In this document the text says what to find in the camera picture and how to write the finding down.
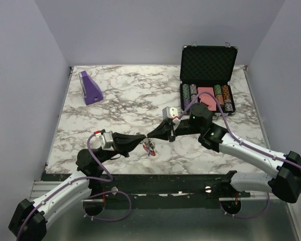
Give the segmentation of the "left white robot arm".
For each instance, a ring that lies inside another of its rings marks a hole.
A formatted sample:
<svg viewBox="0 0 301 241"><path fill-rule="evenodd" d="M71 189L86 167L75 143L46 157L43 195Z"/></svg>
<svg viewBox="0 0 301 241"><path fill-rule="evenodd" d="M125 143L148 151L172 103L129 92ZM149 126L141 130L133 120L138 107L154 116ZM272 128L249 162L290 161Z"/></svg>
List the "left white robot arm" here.
<svg viewBox="0 0 301 241"><path fill-rule="evenodd" d="M100 183L114 181L103 162L116 155L128 157L145 138L143 134L94 132L87 140L87 147L77 155L77 170L45 195L33 201L22 200L9 223L9 230L17 240L42 240L48 226L61 214L83 199L98 197Z"/></svg>

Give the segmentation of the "purple wedge-shaped box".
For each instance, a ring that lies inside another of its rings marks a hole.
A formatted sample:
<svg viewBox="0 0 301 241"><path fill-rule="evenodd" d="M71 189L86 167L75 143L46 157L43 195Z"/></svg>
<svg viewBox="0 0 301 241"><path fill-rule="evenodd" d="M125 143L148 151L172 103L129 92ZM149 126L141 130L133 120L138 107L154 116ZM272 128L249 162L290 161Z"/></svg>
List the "purple wedge-shaped box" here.
<svg viewBox="0 0 301 241"><path fill-rule="evenodd" d="M83 100L86 105L91 105L103 100L103 93L100 87L86 71L79 73L79 80Z"/></svg>

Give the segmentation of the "pink playing card deck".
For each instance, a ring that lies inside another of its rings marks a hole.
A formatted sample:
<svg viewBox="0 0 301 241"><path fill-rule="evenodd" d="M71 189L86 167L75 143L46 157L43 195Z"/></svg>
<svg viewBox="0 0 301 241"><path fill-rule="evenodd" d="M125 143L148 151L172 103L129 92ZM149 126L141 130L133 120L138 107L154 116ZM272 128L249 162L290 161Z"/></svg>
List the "pink playing card deck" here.
<svg viewBox="0 0 301 241"><path fill-rule="evenodd" d="M208 92L208 93L214 95L214 90L212 87L198 87L197 90L198 90L198 93ZM214 100L214 98L211 95L204 93L199 96L199 99L200 99L201 103L204 103L207 106L208 110L216 111L216 109L217 109L216 101Z"/></svg>

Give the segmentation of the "black poker chip case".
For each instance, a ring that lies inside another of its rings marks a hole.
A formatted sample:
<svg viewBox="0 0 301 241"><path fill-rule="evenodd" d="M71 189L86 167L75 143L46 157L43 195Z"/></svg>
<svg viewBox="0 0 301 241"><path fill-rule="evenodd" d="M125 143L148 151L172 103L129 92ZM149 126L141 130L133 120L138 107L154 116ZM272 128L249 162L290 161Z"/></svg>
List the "black poker chip case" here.
<svg viewBox="0 0 301 241"><path fill-rule="evenodd" d="M235 102L230 86L238 48L235 46L185 45L180 69L180 103L183 111L195 96L212 92L225 115L234 115Z"/></svg>

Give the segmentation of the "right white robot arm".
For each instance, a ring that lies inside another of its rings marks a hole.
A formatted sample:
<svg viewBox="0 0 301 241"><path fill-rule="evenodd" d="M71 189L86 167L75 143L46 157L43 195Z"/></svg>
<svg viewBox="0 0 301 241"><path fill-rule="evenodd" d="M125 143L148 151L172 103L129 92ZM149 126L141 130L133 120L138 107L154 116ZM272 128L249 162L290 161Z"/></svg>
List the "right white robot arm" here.
<svg viewBox="0 0 301 241"><path fill-rule="evenodd" d="M193 104L188 119L180 119L173 107L163 110L163 121L148 138L173 142L177 136L198 134L198 142L208 150L227 154L245 161L261 173L230 172L221 183L221 192L228 197L237 192L272 193L287 203L296 203L301 194L301 156L275 152L232 134L229 129L213 123L213 113L203 103Z"/></svg>

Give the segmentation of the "red keyring with keys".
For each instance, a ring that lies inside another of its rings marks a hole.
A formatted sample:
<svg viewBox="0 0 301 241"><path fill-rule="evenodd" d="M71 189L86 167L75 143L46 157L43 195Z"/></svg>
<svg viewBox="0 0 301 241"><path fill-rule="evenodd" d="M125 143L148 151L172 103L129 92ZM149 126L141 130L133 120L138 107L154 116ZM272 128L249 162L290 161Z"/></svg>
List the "red keyring with keys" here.
<svg viewBox="0 0 301 241"><path fill-rule="evenodd" d="M156 156L155 144L152 141L146 141L142 144L143 149L147 152L147 156Z"/></svg>

